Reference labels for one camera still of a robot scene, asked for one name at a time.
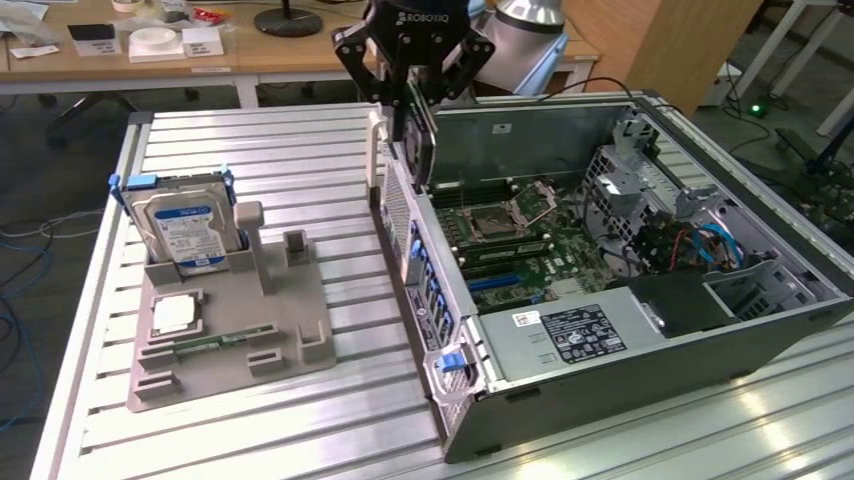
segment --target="hard drive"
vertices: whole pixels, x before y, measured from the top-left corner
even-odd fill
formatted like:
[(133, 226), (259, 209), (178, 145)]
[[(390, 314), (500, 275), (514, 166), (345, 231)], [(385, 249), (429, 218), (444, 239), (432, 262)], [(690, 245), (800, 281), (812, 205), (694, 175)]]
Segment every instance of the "hard drive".
[(227, 169), (199, 175), (129, 177), (114, 196), (134, 219), (153, 263), (175, 262), (183, 276), (227, 268), (226, 254), (245, 248), (235, 224), (234, 177)]

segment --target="white cable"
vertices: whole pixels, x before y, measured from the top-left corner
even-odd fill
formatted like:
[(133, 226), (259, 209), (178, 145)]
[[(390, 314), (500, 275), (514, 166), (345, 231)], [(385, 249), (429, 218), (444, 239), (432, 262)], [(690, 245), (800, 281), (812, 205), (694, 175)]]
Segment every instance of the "white cable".
[[(34, 235), (42, 235), (43, 237), (50, 237), (51, 235), (49, 234), (49, 229), (51, 227), (57, 227), (61, 223), (63, 223), (66, 220), (74, 220), (75, 218), (83, 218), (87, 217), (90, 215), (102, 215), (105, 213), (105, 209), (99, 209), (99, 210), (85, 210), (82, 212), (75, 212), (70, 215), (66, 215), (65, 217), (58, 217), (54, 218), (51, 220), (49, 220), (47, 222), (45, 222), (39, 228), (37, 230), (31, 230), (30, 232), (22, 232), (22, 233), (9, 233), (5, 232), (3, 230), (0, 230), (0, 236), (7, 237), (7, 238), (23, 238), (23, 237), (33, 237)], [(85, 237), (87, 235), (93, 235), (94, 233), (98, 233), (99, 229), (95, 230), (87, 230), (86, 232), (78, 232), (78, 233), (69, 233), (65, 235), (54, 235), (55, 239), (63, 239), (63, 238), (78, 238), (78, 237)]]

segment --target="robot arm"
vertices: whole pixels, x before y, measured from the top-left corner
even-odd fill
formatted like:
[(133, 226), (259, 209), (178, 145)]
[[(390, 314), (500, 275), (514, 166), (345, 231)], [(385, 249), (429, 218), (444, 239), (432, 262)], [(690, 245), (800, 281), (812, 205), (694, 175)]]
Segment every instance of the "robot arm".
[[(365, 66), (367, 41), (377, 45), (379, 77)], [(456, 99), (486, 65), (496, 47), (472, 28), (466, 0), (371, 0), (365, 20), (333, 33), (335, 53), (370, 102), (391, 109), (393, 140), (403, 136), (409, 108), (407, 83), (430, 106)], [(444, 62), (458, 48), (450, 68)]]

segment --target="paper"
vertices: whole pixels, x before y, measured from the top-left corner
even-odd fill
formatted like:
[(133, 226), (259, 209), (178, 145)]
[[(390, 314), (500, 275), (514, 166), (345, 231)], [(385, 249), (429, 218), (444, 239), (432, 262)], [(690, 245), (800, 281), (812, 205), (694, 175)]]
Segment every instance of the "paper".
[[(39, 3), (30, 2), (15, 2), (15, 5), (21, 5), (27, 10), (33, 12), (33, 14), (39, 18), (39, 20), (45, 20), (45, 15), (49, 13), (49, 6), (42, 5)], [(11, 32), (13, 29), (10, 26), (0, 20), (0, 32)]]
[(47, 47), (35, 47), (35, 48), (11, 48), (10, 52), (15, 55), (15, 58), (30, 58), (30, 57), (41, 57), (42, 55), (47, 55), (50, 53), (59, 52), (59, 48), (54, 45), (49, 45)]

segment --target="gray carpet floor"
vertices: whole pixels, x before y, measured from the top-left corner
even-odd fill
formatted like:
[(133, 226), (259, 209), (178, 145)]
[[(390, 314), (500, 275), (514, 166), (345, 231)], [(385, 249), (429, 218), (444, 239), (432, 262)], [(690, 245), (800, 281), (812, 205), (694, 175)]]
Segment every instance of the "gray carpet floor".
[[(764, 30), (744, 38), (733, 55), (738, 64), (749, 64), (768, 33)], [(761, 93), (764, 81), (773, 77), (794, 49), (797, 44), (786, 41), (745, 102)], [(773, 111), (760, 122), (770, 129), (796, 129), (808, 142), (821, 149), (828, 140), (816, 135), (814, 130), (852, 86), (854, 73), (822, 57), (814, 57), (788, 92), (789, 111)], [(142, 110), (150, 111), (238, 107), (237, 93), (230, 87), (206, 87), (199, 92), (201, 99), (197, 101), (186, 100), (181, 89), (130, 92), (127, 97)], [(347, 82), (318, 84), (315, 98), (303, 96), (302, 85), (266, 87), (262, 94), (267, 105), (350, 102), (357, 99), (355, 90)], [(69, 148), (54, 151), (45, 142), (45, 128), (79, 97), (59, 95), (59, 105), (51, 109), (41, 106), (35, 96), (19, 96), (17, 99), (0, 97), (0, 110), (15, 102), (0, 113), (0, 224), (29, 219), (45, 220), (103, 207), (106, 182), (115, 167), (127, 113), (110, 103), (98, 105), (66, 128), (63, 134), (71, 141)], [(762, 134), (757, 127), (738, 122), (716, 108), (701, 109), (694, 121), (725, 147)], [(774, 165), (780, 159), (774, 142), (773, 138), (756, 142), (740, 150), (740, 154)], [(847, 163), (854, 160), (854, 141), (848, 142), (840, 160)], [(98, 222), (98, 216), (87, 217), (63, 225), (58, 233), (97, 228)], [(35, 237), (18, 243), (41, 246), (45, 241), (45, 238)], [(18, 316), (33, 334), (35, 353), (45, 370), (46, 391), (23, 422), (0, 432), (0, 479), (18, 480), (27, 478), (30, 473), (94, 243), (95, 235), (55, 240), (51, 246), (54, 263), (49, 274), (21, 298), (13, 300)], [(31, 255), (0, 248), (0, 279), (18, 270)], [(10, 353), (10, 342), (0, 343), (0, 365)], [(33, 363), (26, 351), (22, 351), (10, 370), (0, 375), (0, 419), (15, 416), (27, 407), (37, 391), (34, 379)]]

